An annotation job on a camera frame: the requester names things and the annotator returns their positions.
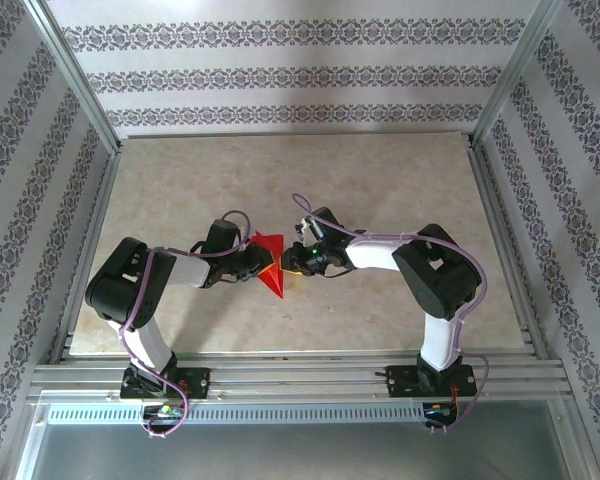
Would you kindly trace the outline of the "grey metal sheet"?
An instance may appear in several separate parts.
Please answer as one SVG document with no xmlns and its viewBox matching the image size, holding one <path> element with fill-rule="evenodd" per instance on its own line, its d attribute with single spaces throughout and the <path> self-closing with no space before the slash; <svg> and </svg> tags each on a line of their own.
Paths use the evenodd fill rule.
<svg viewBox="0 0 600 480">
<path fill-rule="evenodd" d="M 600 480 L 563 401 L 485 402 L 421 423 L 51 425 L 39 407 L 8 480 Z"/>
</svg>

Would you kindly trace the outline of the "aluminium side rail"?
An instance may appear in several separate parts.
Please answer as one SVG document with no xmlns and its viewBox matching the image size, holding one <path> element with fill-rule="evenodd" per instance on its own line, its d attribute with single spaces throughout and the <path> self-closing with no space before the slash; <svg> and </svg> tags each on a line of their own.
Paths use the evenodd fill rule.
<svg viewBox="0 0 600 480">
<path fill-rule="evenodd" d="M 119 150 L 117 153 L 111 155 L 106 169 L 102 173 L 97 197 L 94 200 L 91 210 L 88 229 L 85 231 L 80 255 L 75 264 L 71 288 L 63 304 L 63 315 L 52 338 L 48 354 L 44 361 L 45 364 L 57 364 L 62 360 L 66 341 L 75 329 L 115 182 L 121 153 L 122 151 Z"/>
<path fill-rule="evenodd" d="M 517 265 L 515 249 L 506 228 L 505 216 L 502 213 L 496 191 L 489 177 L 487 165 L 481 153 L 474 147 L 469 147 L 467 154 L 523 340 L 532 346 L 533 355 L 537 359 L 549 360 L 551 354 L 545 348 L 541 331 L 534 316 L 531 300 L 527 295 Z"/>
</svg>

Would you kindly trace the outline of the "small electronics board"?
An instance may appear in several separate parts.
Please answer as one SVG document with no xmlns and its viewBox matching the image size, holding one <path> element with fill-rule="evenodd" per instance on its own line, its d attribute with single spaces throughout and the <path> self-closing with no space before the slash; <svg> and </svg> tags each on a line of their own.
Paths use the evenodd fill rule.
<svg viewBox="0 0 600 480">
<path fill-rule="evenodd" d="M 425 417 L 438 422 L 452 422 L 457 418 L 457 405 L 453 402 L 424 403 Z"/>
<path fill-rule="evenodd" d="M 162 404 L 149 405 L 144 408 L 143 418 L 145 420 L 166 419 L 176 420 L 186 416 L 183 405 L 177 404 Z"/>
</svg>

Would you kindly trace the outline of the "red paper sheet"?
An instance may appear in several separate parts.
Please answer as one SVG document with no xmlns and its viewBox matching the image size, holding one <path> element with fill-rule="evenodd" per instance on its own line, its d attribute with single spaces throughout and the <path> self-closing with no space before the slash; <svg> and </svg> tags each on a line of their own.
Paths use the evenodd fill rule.
<svg viewBox="0 0 600 480">
<path fill-rule="evenodd" d="M 281 269 L 281 257 L 284 252 L 282 234 L 265 235 L 257 231 L 250 240 L 251 244 L 264 247 L 272 256 L 273 262 L 258 274 L 258 278 L 279 298 L 284 298 L 284 274 Z"/>
</svg>

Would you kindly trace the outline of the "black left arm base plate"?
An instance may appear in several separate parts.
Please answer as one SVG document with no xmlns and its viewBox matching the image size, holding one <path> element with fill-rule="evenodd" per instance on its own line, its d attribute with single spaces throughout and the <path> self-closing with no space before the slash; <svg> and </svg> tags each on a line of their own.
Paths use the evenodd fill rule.
<svg viewBox="0 0 600 480">
<path fill-rule="evenodd" d="M 206 399 L 210 384 L 208 368 L 174 367 L 166 371 L 166 378 L 176 384 L 190 399 Z M 130 365 L 123 374 L 120 388 L 122 400 L 178 399 L 181 395 L 162 380 Z"/>
</svg>

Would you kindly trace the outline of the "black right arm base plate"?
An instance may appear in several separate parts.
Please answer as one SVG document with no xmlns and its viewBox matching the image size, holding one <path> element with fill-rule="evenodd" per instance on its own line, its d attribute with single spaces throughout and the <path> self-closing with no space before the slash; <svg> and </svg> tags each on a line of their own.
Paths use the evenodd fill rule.
<svg viewBox="0 0 600 480">
<path fill-rule="evenodd" d="M 389 366 L 386 368 L 390 398 L 450 397 L 455 386 L 459 397 L 477 393 L 476 381 L 470 365 L 460 365 L 437 372 L 419 365 Z"/>
</svg>

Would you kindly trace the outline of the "aluminium frame post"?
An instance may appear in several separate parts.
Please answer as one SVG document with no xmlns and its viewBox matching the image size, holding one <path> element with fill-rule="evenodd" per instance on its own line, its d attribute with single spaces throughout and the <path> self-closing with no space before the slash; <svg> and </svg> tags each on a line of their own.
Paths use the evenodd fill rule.
<svg viewBox="0 0 600 480">
<path fill-rule="evenodd" d="M 539 0 L 470 135 L 471 148 L 490 132 L 563 0 Z"/>
<path fill-rule="evenodd" d="M 115 133 L 68 40 L 46 0 L 22 0 L 43 40 L 47 43 L 68 86 L 76 94 L 90 123 L 110 154 L 118 154 L 121 140 Z"/>
</svg>

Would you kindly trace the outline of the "wide aluminium rail beam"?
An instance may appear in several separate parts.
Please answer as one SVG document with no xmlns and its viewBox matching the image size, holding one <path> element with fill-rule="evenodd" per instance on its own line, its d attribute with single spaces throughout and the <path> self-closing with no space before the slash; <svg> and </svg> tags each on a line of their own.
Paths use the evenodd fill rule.
<svg viewBox="0 0 600 480">
<path fill-rule="evenodd" d="M 571 399 L 572 384 L 560 360 L 539 359 L 528 349 L 465 357 L 481 398 L 496 400 Z M 210 371 L 211 403 L 386 402 L 390 365 L 413 365 L 410 351 L 292 352 L 271 354 L 200 354 L 180 359 L 184 367 Z M 70 358 L 35 368 L 26 399 L 30 403 L 96 403 L 119 399 L 122 357 Z"/>
</svg>

